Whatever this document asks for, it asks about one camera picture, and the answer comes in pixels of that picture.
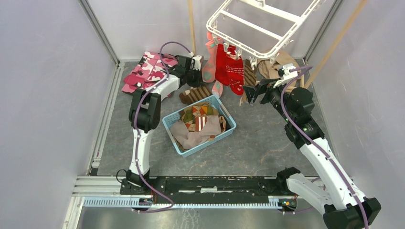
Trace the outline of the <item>white clip hanger frame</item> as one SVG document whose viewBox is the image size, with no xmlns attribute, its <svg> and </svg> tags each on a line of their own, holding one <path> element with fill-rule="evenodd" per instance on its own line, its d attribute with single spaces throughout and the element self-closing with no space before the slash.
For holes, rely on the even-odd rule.
<svg viewBox="0 0 405 229">
<path fill-rule="evenodd" d="M 243 58 L 273 60 L 279 51 L 303 57 L 330 5 L 330 0 L 225 0 L 206 29 Z"/>
</svg>

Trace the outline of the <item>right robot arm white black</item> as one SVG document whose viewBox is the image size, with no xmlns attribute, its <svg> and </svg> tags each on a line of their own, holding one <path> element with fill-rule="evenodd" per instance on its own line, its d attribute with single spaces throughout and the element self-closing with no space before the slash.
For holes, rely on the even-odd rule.
<svg viewBox="0 0 405 229">
<path fill-rule="evenodd" d="M 323 188 L 308 181 L 296 168 L 277 173 L 276 189 L 302 197 L 323 217 L 329 229 L 367 229 L 382 209 L 376 198 L 368 198 L 351 180 L 332 153 L 325 134 L 311 116 L 313 94 L 297 87 L 290 93 L 284 86 L 274 87 L 275 80 L 262 80 L 244 86 L 247 101 L 253 103 L 263 95 L 261 104 L 271 104 L 286 121 L 288 139 L 315 168 Z"/>
</svg>

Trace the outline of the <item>brown striped sock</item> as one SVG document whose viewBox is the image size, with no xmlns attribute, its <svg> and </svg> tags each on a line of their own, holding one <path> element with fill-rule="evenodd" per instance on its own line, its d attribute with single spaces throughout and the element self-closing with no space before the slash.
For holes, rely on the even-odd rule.
<svg viewBox="0 0 405 229">
<path fill-rule="evenodd" d="M 245 102 L 248 102 L 247 98 L 248 93 L 246 92 L 245 87 L 250 88 L 256 85 L 256 72 L 257 69 L 253 69 L 250 60 L 246 59 L 244 61 L 244 84 L 243 84 L 244 93 L 240 98 L 239 106 L 241 106 Z"/>
<path fill-rule="evenodd" d="M 201 86 L 180 93 L 179 99 L 183 104 L 191 105 L 211 95 L 212 92 L 206 86 Z"/>
</svg>

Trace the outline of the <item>pink sock green patches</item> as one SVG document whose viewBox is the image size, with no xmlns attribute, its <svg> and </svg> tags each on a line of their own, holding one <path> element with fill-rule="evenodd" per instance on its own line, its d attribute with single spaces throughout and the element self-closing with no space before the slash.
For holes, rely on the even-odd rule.
<svg viewBox="0 0 405 229">
<path fill-rule="evenodd" d="M 209 58 L 202 69 L 202 79 L 205 83 L 212 83 L 215 80 L 216 72 L 216 56 L 218 45 L 213 38 L 213 35 L 208 31 L 207 39 L 209 40 L 205 46 L 209 53 Z"/>
</svg>

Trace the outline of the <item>red sock white trim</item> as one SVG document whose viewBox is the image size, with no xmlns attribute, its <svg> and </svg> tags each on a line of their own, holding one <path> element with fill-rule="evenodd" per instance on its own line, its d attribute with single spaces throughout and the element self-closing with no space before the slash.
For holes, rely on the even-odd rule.
<svg viewBox="0 0 405 229">
<path fill-rule="evenodd" d="M 229 79 L 226 74 L 226 53 L 222 44 L 218 44 L 217 56 L 216 56 L 216 72 L 215 79 L 221 82 L 225 86 L 229 86 Z"/>
</svg>

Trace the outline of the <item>red sock white stars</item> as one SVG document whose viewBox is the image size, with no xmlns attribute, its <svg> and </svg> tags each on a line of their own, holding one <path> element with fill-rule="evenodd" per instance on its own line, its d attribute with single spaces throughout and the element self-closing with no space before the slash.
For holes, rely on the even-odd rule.
<svg viewBox="0 0 405 229">
<path fill-rule="evenodd" d="M 226 55 L 226 74 L 229 79 L 229 86 L 233 93 L 236 95 L 242 95 L 244 93 L 244 64 L 243 60 L 236 55 L 227 54 Z"/>
</svg>

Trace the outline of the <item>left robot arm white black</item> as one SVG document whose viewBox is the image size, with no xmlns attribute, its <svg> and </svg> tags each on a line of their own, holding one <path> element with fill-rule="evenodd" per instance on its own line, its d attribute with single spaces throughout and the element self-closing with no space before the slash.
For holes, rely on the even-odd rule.
<svg viewBox="0 0 405 229">
<path fill-rule="evenodd" d="M 146 77 L 145 83 L 151 83 L 133 92 L 128 114 L 134 144 L 125 181 L 138 194 L 145 194 L 150 188 L 150 144 L 153 132 L 160 123 L 161 101 L 185 84 L 191 87 L 201 85 L 202 63 L 201 55 L 177 55 L 171 58 L 158 54 L 143 58 L 136 69 L 137 73 Z"/>
</svg>

